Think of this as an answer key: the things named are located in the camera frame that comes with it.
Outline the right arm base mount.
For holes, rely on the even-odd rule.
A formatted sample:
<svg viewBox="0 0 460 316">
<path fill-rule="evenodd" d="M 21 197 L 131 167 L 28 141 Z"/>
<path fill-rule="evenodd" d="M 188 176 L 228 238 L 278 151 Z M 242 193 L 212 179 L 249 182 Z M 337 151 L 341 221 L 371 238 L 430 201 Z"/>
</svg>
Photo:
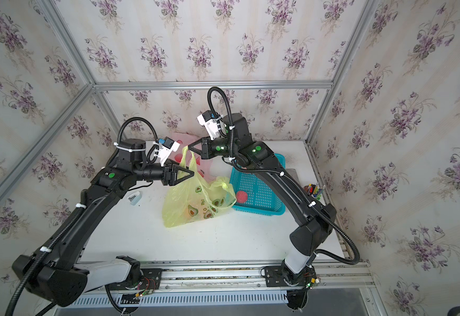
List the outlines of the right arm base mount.
<svg viewBox="0 0 460 316">
<path fill-rule="evenodd" d="M 308 292 L 318 286 L 320 279 L 312 266 L 304 267 L 299 273 L 290 271 L 285 263 L 261 268 L 260 276 L 265 279 L 267 287 L 289 287 L 286 300 L 287 307 L 301 311 L 308 303 Z"/>
</svg>

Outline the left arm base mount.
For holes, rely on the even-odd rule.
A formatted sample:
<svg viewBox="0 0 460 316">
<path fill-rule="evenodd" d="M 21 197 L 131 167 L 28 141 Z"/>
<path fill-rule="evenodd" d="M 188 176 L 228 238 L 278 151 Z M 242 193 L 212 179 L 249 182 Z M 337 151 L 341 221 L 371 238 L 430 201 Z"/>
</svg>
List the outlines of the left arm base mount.
<svg viewBox="0 0 460 316">
<path fill-rule="evenodd" d="M 106 286 L 119 306 L 138 306 L 143 299 L 160 288 L 162 269 L 141 269 L 137 281 L 123 281 Z"/>
</svg>

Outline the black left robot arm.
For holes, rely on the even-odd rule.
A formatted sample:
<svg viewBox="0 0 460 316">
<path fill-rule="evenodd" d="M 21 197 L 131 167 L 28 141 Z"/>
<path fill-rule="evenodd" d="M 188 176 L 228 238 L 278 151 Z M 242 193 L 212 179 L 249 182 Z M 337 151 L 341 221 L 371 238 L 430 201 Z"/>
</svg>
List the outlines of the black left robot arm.
<svg viewBox="0 0 460 316">
<path fill-rule="evenodd" d="M 148 149 L 144 140 L 124 140 L 126 127 L 135 121 L 148 127 L 142 117 L 127 119 L 119 128 L 115 151 L 106 165 L 82 190 L 80 201 L 60 228 L 30 256 L 20 255 L 12 264 L 19 279 L 6 315 L 13 315 L 24 290 L 56 305 L 66 307 L 83 293 L 111 284 L 135 289 L 143 280 L 141 265 L 136 259 L 118 256 L 111 261 L 78 267 L 77 261 L 87 242 L 106 214 L 140 181 L 160 181 L 164 186 L 176 186 L 194 177 L 194 172 L 169 159 L 163 153 L 177 147 L 171 139 L 160 140 L 154 132 L 154 145 Z"/>
</svg>

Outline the yellow-green plastic bag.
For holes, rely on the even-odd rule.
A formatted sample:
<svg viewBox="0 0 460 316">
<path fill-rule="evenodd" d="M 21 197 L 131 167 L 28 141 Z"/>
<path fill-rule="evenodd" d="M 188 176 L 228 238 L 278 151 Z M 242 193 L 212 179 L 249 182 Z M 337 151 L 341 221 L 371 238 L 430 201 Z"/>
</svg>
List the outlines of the yellow-green plastic bag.
<svg viewBox="0 0 460 316">
<path fill-rule="evenodd" d="M 237 202 L 229 178 L 219 176 L 211 182 L 205 180 L 187 146 L 183 148 L 180 164 L 194 171 L 194 177 L 168 190 L 162 208 L 166 228 L 219 217 Z"/>
</svg>

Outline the pink peach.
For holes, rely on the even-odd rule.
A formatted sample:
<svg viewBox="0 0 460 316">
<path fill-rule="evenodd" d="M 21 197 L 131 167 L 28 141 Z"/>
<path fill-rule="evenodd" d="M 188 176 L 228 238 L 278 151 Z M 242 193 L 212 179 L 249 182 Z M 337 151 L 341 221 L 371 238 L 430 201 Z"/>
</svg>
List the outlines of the pink peach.
<svg viewBox="0 0 460 316">
<path fill-rule="evenodd" d="M 240 190 L 236 193 L 236 200 L 238 204 L 245 204 L 248 201 L 248 194 Z"/>
</svg>

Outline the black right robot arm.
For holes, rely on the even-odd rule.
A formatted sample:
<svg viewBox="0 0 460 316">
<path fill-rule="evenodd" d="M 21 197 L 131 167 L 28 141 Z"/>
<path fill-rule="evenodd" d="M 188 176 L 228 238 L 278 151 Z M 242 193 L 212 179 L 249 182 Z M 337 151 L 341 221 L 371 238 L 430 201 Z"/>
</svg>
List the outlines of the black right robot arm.
<svg viewBox="0 0 460 316">
<path fill-rule="evenodd" d="M 318 255 L 326 255 L 347 265 L 360 263 L 360 252 L 351 238 L 335 223 L 337 211 L 321 204 L 287 172 L 277 155 L 262 141 L 255 141 L 247 120 L 231 110 L 229 98 L 219 87 L 208 90 L 209 110 L 198 117 L 208 136 L 189 145 L 201 159 L 226 158 L 243 174 L 255 175 L 283 202 L 298 227 L 290 235 L 293 250 L 281 264 L 285 277 L 294 280 L 307 271 Z M 323 250 L 320 245 L 336 232 L 346 241 L 353 257 L 350 259 Z"/>
</svg>

